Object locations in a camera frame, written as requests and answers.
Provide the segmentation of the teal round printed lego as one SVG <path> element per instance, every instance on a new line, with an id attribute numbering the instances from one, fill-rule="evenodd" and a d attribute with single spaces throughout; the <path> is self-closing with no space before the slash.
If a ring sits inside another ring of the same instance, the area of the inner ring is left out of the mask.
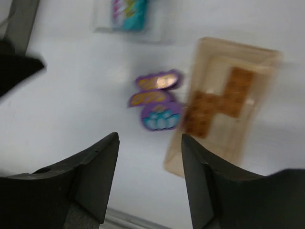
<path id="1" fill-rule="evenodd" d="M 148 9 L 147 0 L 112 0 L 112 28 L 120 31 L 142 31 Z"/>

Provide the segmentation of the brown lego brick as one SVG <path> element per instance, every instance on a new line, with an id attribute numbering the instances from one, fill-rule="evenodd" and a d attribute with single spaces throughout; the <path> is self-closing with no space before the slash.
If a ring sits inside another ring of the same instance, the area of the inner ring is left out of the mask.
<path id="1" fill-rule="evenodd" d="M 206 138 L 222 99 L 222 95 L 195 91 L 184 117 L 186 133 Z"/>
<path id="2" fill-rule="evenodd" d="M 238 118 L 245 103 L 254 72 L 233 67 L 219 102 L 219 112 Z"/>

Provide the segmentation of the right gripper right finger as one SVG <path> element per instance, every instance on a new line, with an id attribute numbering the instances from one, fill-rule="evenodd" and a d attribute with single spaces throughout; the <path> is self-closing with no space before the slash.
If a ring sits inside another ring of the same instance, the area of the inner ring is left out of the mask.
<path id="1" fill-rule="evenodd" d="M 262 176 L 229 163 L 188 134 L 181 146 L 193 228 L 304 228 L 304 170 Z"/>

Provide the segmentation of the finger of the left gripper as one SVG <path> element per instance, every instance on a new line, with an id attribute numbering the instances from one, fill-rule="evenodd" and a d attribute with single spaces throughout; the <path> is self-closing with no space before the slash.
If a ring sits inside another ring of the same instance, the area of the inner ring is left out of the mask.
<path id="1" fill-rule="evenodd" d="M 10 41 L 4 39 L 0 41 L 1 96 L 44 68 L 45 65 L 40 59 L 17 54 Z"/>

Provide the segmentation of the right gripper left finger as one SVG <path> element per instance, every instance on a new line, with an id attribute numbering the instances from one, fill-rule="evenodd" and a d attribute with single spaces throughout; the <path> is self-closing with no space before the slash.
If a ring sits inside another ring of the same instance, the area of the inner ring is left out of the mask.
<path id="1" fill-rule="evenodd" d="M 97 229 L 119 151 L 116 132 L 60 162 L 0 179 L 3 229 Z"/>

